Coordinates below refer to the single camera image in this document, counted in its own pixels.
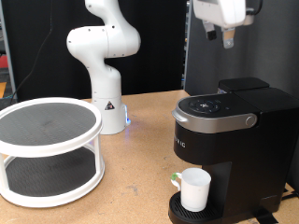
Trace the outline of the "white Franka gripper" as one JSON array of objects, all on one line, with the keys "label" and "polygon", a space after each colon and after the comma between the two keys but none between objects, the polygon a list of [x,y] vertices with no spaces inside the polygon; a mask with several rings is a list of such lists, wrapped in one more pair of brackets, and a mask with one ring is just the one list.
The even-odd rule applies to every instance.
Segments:
[{"label": "white Franka gripper", "polygon": [[217,38],[215,25],[222,29],[222,44],[225,49],[234,46],[235,28],[246,18],[246,0],[192,0],[195,17],[203,20],[206,38]]}]

